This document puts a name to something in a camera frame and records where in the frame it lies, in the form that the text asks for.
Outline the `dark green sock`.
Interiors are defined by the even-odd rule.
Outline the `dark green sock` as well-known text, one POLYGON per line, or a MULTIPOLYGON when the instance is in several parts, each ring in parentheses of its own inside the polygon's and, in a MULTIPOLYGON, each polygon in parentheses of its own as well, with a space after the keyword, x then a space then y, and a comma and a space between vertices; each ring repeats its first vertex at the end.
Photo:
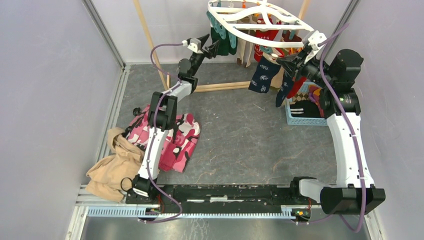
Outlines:
POLYGON ((225 29, 223 29, 225 38, 222 38, 221 34, 215 30, 215 24, 217 24, 216 21, 212 20, 211 28, 210 28, 210 36, 213 43, 216 41, 219 41, 219 45, 217 48, 217 55, 218 56, 235 55, 237 53, 237 43, 235 44, 235 47, 232 47, 229 33, 225 29))

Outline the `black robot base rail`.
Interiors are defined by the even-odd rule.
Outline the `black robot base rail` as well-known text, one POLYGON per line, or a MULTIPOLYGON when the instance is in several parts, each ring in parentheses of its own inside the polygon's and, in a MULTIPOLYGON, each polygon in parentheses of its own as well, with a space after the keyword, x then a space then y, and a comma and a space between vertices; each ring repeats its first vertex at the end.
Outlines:
POLYGON ((164 207, 163 213, 207 214, 277 214, 281 208, 318 206, 315 200, 301 196, 289 185, 260 184, 165 184, 145 197, 130 190, 126 204, 164 207))

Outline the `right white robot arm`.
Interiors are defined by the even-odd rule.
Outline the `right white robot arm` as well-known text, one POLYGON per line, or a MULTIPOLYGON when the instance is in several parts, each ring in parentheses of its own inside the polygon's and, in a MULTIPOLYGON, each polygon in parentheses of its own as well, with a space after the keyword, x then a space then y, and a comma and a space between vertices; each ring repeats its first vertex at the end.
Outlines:
POLYGON ((306 60, 309 53, 302 50, 276 61, 291 78, 305 77, 321 88, 319 105, 332 136, 337 177, 333 186, 314 177, 295 177, 289 199, 302 204, 310 198, 327 215, 367 215, 386 200, 386 193, 375 186, 361 139, 361 107, 353 85, 364 59, 342 49, 327 64, 316 57, 306 60))

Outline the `wooden hanger stand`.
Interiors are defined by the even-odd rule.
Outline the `wooden hanger stand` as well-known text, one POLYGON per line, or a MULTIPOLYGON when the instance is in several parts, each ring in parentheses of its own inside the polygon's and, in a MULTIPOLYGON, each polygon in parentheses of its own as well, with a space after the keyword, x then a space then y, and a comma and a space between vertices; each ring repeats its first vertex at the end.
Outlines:
MULTIPOLYGON (((150 56, 154 59, 154 61, 151 59, 152 64, 154 64, 155 67, 157 67, 160 79, 162 81, 162 84, 164 86, 165 90, 168 90, 170 88, 170 77, 167 76, 166 80, 164 77, 164 73, 162 72, 162 68, 159 62, 159 58, 157 56, 157 53, 155 52, 158 47, 154 46, 149 27, 147 25, 142 7, 140 5, 139 0, 133 0, 135 10, 137 12, 138 18, 140 20, 141 26, 143 28, 144 35, 147 39, 148 45, 151 50, 150 56)), ((303 20, 305 13, 309 7, 310 0, 303 0, 302 6, 300 9, 300 12, 298 14, 298 18, 303 20)), ((169 43, 167 46, 176 46, 176 43, 169 43)), ((199 85, 196 87, 194 92, 201 93, 201 92, 213 92, 213 91, 222 91, 222 90, 236 90, 236 89, 245 89, 249 86, 249 81, 242 81, 242 82, 229 82, 229 83, 218 83, 218 84, 209 84, 209 85, 199 85)))

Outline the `pink camouflage cloth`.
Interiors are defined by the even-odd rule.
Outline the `pink camouflage cloth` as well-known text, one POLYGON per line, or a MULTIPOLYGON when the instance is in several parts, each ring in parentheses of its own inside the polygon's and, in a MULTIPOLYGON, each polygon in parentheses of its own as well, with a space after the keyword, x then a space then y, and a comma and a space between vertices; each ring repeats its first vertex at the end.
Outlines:
MULTIPOLYGON (((146 150, 149 136, 148 113, 150 106, 133 109, 135 118, 126 128, 126 139, 142 151, 146 150)), ((191 113, 176 116, 175 128, 170 130, 161 151, 158 167, 164 172, 182 173, 192 157, 201 133, 201 125, 191 113)))

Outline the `navy santa hat sock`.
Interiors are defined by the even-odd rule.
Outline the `navy santa hat sock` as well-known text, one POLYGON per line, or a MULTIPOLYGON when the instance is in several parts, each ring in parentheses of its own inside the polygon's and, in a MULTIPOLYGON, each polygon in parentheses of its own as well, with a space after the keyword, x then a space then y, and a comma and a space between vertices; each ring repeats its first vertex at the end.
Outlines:
POLYGON ((275 98, 276 108, 279 108, 282 106, 284 100, 287 98, 287 96, 293 89, 293 86, 294 86, 293 78, 285 71, 282 78, 282 84, 275 98))

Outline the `white oval clip hanger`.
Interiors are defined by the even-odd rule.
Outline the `white oval clip hanger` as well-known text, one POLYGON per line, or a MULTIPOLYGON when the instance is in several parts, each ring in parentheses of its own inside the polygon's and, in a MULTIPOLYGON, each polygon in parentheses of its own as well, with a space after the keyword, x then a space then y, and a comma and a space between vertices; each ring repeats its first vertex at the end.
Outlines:
POLYGON ((215 20, 215 30, 224 39, 225 29, 229 33, 231 46, 238 38, 247 42, 269 48, 304 48, 310 32, 317 31, 296 15, 267 0, 210 0, 207 3, 206 15, 210 21, 215 20), (237 23, 249 17, 255 23, 237 23), (251 36, 240 30, 255 30, 263 33, 307 32, 307 36, 299 41, 280 41, 273 37, 251 36))

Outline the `blue plastic basket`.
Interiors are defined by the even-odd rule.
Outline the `blue plastic basket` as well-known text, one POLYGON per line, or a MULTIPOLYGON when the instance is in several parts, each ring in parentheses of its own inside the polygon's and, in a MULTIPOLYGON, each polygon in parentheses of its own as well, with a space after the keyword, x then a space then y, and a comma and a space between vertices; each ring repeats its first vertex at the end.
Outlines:
POLYGON ((326 127, 327 120, 320 117, 318 107, 310 100, 310 90, 319 89, 315 83, 306 81, 298 92, 285 100, 285 115, 288 125, 326 127))

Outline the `red santa sock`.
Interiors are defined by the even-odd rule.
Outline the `red santa sock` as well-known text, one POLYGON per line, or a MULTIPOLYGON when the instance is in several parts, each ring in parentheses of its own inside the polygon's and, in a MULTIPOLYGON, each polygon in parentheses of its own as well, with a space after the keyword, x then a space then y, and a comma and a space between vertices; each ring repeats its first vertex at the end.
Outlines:
POLYGON ((304 84, 304 82, 307 80, 307 78, 305 76, 302 76, 299 80, 295 81, 293 83, 293 87, 291 89, 291 91, 289 92, 289 94, 287 95, 287 99, 290 99, 292 97, 294 97, 298 91, 300 90, 300 88, 302 87, 302 85, 304 84))

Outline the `beige cloth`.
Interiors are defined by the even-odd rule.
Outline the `beige cloth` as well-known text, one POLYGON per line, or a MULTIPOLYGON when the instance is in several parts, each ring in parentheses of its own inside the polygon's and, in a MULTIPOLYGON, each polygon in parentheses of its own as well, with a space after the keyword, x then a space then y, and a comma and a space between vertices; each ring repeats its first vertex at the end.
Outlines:
POLYGON ((90 178, 86 191, 111 202, 121 202, 123 191, 132 187, 132 180, 138 174, 145 152, 130 143, 119 127, 107 131, 107 145, 111 155, 99 160, 86 176, 90 178))

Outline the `socks pile in basket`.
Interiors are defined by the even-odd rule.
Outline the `socks pile in basket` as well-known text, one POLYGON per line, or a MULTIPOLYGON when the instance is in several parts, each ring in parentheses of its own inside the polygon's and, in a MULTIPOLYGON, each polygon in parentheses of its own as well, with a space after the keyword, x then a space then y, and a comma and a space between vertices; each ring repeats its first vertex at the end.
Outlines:
POLYGON ((290 113, 297 118, 324 118, 324 111, 320 106, 321 88, 308 85, 306 91, 299 91, 291 98, 290 113))

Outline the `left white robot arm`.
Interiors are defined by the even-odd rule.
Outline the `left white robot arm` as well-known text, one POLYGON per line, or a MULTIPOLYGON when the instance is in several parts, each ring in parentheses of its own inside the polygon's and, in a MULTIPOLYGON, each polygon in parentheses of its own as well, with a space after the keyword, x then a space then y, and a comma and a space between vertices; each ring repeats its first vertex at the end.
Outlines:
POLYGON ((192 94, 198 85, 195 76, 205 58, 212 59, 218 54, 219 40, 206 46, 210 34, 198 38, 188 38, 176 46, 187 47, 191 52, 190 58, 183 58, 178 63, 177 82, 169 89, 152 94, 147 115, 149 135, 141 167, 132 180, 132 186, 127 194, 139 198, 145 204, 153 203, 160 188, 157 186, 160 156, 170 130, 174 130, 177 120, 178 102, 192 94))

